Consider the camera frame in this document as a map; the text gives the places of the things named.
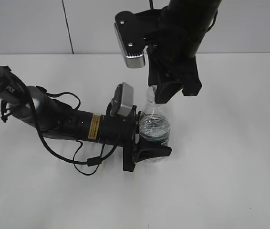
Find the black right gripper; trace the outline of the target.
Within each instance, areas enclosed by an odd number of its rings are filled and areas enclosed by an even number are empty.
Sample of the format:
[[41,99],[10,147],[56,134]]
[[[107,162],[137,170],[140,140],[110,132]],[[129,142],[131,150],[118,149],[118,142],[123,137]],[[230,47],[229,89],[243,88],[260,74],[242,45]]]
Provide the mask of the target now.
[[159,35],[147,46],[148,85],[157,85],[156,104],[166,104],[182,88],[183,96],[197,96],[202,88],[198,77],[198,39],[182,35]]

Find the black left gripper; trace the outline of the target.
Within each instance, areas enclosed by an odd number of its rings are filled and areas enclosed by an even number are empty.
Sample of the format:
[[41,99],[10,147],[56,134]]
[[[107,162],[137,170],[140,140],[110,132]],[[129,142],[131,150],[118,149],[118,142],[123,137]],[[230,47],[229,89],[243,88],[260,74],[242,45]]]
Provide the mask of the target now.
[[[133,106],[127,117],[116,115],[111,116],[112,105],[106,109],[103,119],[103,139],[107,144],[121,146],[123,148],[123,171],[133,172],[135,168],[134,147],[135,135],[138,133],[138,121],[145,117],[144,111],[136,114],[137,106]],[[157,158],[168,157],[172,148],[163,145],[140,146],[136,152],[136,162]]]

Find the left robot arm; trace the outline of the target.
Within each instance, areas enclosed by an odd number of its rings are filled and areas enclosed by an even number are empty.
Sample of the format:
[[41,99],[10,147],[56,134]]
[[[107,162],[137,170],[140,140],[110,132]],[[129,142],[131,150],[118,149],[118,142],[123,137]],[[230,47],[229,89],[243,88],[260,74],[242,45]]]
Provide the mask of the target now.
[[163,140],[148,140],[139,132],[140,113],[133,104],[133,88],[127,83],[117,86],[106,114],[81,111],[59,100],[40,86],[27,86],[8,66],[0,66],[0,112],[6,122],[10,116],[34,127],[46,149],[46,139],[99,143],[112,148],[85,161],[60,160],[75,167],[99,167],[117,147],[123,149],[123,170],[132,172],[136,163],[170,156],[172,149]]

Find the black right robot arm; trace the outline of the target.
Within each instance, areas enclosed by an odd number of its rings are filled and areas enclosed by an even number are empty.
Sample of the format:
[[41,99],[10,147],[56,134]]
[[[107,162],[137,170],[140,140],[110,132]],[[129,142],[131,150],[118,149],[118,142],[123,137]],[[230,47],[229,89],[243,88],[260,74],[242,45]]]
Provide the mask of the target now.
[[155,102],[166,104],[176,93],[198,95],[196,53],[214,26],[219,0],[171,0],[161,10],[157,40],[147,47],[148,86],[156,86]]

